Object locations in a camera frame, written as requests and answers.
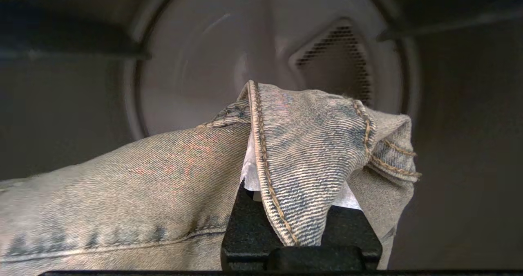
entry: perforated vent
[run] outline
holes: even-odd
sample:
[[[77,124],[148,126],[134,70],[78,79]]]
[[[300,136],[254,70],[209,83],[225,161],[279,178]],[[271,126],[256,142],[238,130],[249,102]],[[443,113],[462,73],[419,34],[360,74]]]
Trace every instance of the perforated vent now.
[[[338,21],[290,60],[309,88],[347,95],[373,106],[368,55],[348,21]]]

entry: orange stitching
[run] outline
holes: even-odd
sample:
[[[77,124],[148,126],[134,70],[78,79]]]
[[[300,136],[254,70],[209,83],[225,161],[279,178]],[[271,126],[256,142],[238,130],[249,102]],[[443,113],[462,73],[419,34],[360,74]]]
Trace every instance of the orange stitching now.
[[[384,161],[380,160],[379,158],[375,157],[374,155],[371,155],[370,157],[373,161],[377,162],[378,164],[384,166],[385,168],[387,168],[388,170],[391,170],[393,172],[403,174],[406,176],[418,177],[418,178],[422,176],[422,174],[418,173],[418,172],[409,172],[409,171],[403,170],[402,168],[396,168],[395,166],[391,166],[390,164],[385,163]]]
[[[258,125],[259,125],[259,134],[260,134],[260,143],[262,145],[261,146],[261,152],[262,152],[261,157],[263,159],[263,163],[265,166],[264,170],[265,170],[265,176],[267,176],[267,184],[269,186],[270,196],[273,200],[276,210],[278,211],[278,214],[280,215],[280,218],[282,219],[282,221],[285,224],[287,231],[289,231],[296,246],[299,246],[299,242],[296,238],[296,235],[294,235],[294,233],[293,233],[293,229],[291,228],[291,225],[289,224],[289,222],[287,222],[287,220],[285,220],[285,215],[284,215],[282,209],[280,208],[280,204],[278,203],[278,198],[276,198],[276,192],[273,189],[273,182],[270,179],[269,162],[267,161],[267,148],[266,148],[266,144],[265,144],[265,135],[264,135],[264,131],[263,131],[263,117],[261,115],[262,108],[261,108],[261,104],[260,104],[260,100],[259,100],[260,93],[258,90],[258,83],[256,83],[256,82],[254,82],[254,94],[255,94],[255,98],[256,98],[256,109],[258,110],[258,123],[259,123]]]
[[[363,140],[363,145],[365,146],[365,154],[370,155],[370,150],[369,150],[369,146],[368,146],[369,134],[370,134],[370,120],[368,117],[363,116],[363,113],[359,110],[359,107],[356,104],[356,101],[354,101],[354,100],[353,100],[353,105],[354,105],[354,109],[356,110],[358,116],[360,116],[360,118],[364,119],[365,123],[367,124],[367,127],[365,129],[365,138]]]
[[[399,151],[400,153],[403,153],[404,155],[410,155],[411,157],[415,157],[415,156],[417,156],[417,154],[416,154],[414,151],[408,151],[408,150],[405,150],[405,149],[403,149],[403,148],[397,146],[396,144],[390,142],[390,141],[387,140],[387,139],[384,139],[384,140],[382,140],[382,141],[383,141],[383,143],[385,143],[385,144],[387,144],[388,146],[390,146],[390,147],[396,149],[397,151]]]

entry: denim jeans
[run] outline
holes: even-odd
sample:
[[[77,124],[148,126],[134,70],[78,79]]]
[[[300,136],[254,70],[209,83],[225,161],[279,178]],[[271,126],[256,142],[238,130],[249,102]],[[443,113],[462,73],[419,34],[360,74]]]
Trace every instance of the denim jeans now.
[[[267,218],[284,245],[319,245],[348,185],[387,267],[420,176],[409,117],[250,81],[209,123],[0,184],[0,275],[219,270],[250,134]]]

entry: faded denim fabric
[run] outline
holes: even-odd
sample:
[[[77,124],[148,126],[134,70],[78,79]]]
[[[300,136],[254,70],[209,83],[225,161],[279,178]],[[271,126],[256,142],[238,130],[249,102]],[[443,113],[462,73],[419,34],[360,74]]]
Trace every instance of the faded denim fabric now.
[[[383,244],[386,268],[420,176],[410,119],[250,81],[209,123],[1,183],[0,275],[219,270],[251,131],[263,204],[282,242],[319,244],[347,182]]]

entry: jeans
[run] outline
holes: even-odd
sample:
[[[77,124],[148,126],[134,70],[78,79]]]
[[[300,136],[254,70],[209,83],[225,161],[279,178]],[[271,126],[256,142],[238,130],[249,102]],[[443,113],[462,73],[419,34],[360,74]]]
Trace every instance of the jeans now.
[[[319,245],[348,185],[389,259],[420,174],[411,121],[318,90],[248,82],[193,129],[0,184],[0,275],[219,270],[249,135],[267,218],[286,246]]]

